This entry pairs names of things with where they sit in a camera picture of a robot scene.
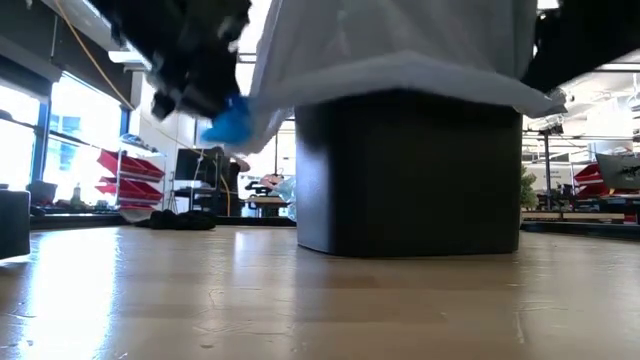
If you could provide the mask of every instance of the white fabric cover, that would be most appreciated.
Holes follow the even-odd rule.
[[[536,0],[272,0],[251,88],[259,152],[291,109],[404,88],[508,105],[552,103],[519,81]]]

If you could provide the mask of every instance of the red shelf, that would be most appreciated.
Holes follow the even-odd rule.
[[[578,196],[581,198],[637,193],[637,191],[620,189],[614,189],[613,193],[611,193],[611,189],[606,186],[602,179],[602,175],[600,175],[600,166],[597,163],[587,165],[587,167],[577,173],[573,178],[575,179],[576,184],[581,186],[581,189],[578,192]]]
[[[96,186],[103,194],[116,194],[115,178],[102,178],[105,184]],[[162,193],[154,189],[151,185],[128,179],[120,179],[120,192],[118,194],[120,203],[155,205],[162,200]]]
[[[98,163],[104,166],[113,175],[118,173],[118,153],[115,151],[102,150]],[[133,159],[127,155],[122,155],[120,164],[120,178],[137,179],[151,182],[160,182],[164,172],[146,160]]]

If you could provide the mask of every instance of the support column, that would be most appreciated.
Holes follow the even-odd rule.
[[[296,109],[300,245],[338,256],[518,249],[522,117],[387,91]]]
[[[549,134],[544,135],[544,171],[547,177],[547,210],[551,211],[551,154],[549,154]]]
[[[51,99],[40,104],[38,124],[35,128],[35,141],[31,162],[31,182],[42,180],[47,165],[47,149],[49,148],[49,120],[51,117]]]

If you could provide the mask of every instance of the wooden floor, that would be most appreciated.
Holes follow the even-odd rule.
[[[0,359],[640,358],[640,244],[326,257],[295,231],[33,235],[0,265]]]

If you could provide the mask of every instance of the potted plant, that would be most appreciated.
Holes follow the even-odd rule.
[[[538,205],[538,197],[533,192],[533,185],[537,177],[527,174],[527,168],[522,165],[520,178],[520,223],[522,223],[522,209],[535,208]]]

